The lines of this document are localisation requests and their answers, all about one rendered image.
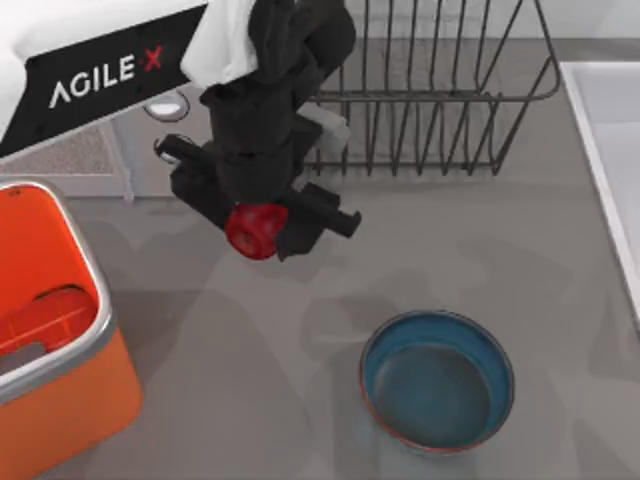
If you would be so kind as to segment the red apple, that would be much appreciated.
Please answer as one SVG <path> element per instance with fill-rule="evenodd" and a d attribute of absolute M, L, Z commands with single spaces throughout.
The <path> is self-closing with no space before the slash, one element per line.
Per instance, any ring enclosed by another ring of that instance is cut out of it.
<path fill-rule="evenodd" d="M 266 260 L 276 253 L 276 238 L 287 218 L 287 209 L 278 204 L 237 204 L 226 219 L 225 236 L 242 256 Z"/>

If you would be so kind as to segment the pale grey rounded box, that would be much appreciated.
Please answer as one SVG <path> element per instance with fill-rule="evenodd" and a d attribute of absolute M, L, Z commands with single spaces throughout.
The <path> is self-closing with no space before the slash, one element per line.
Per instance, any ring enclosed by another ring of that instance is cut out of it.
<path fill-rule="evenodd" d="M 308 114 L 310 120 L 322 127 L 318 141 L 320 149 L 332 155 L 341 154 L 351 135 L 346 119 L 315 105 L 310 107 Z"/>

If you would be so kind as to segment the white disc with grey rim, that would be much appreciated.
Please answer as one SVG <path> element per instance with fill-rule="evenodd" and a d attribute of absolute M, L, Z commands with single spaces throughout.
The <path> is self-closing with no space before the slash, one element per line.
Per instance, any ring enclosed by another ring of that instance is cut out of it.
<path fill-rule="evenodd" d="M 171 91 L 158 96 L 143 105 L 147 115 L 162 123 L 176 123 L 190 112 L 188 98 L 180 91 Z"/>

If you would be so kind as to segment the blue bowl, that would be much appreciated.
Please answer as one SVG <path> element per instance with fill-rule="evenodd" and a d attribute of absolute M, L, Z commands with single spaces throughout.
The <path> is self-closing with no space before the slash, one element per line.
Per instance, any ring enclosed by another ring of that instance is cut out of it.
<path fill-rule="evenodd" d="M 374 423 L 425 456 L 456 455 L 492 439 L 516 397 L 512 362 L 495 335 L 448 310 L 414 310 L 363 345 L 359 394 Z"/>

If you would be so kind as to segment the orange bin with grey rim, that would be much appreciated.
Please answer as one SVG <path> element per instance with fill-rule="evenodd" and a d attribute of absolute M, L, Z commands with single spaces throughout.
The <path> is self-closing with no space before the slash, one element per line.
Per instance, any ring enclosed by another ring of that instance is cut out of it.
<path fill-rule="evenodd" d="M 62 193 L 0 181 L 0 480 L 33 480 L 141 405 L 108 282 Z"/>

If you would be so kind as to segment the pale frame with pierced panel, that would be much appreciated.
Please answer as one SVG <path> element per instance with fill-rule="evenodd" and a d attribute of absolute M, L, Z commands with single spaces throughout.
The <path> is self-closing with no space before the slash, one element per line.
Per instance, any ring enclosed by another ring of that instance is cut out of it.
<path fill-rule="evenodd" d="M 30 179 L 68 197 L 135 199 L 131 168 L 110 121 L 0 162 L 0 181 Z"/>

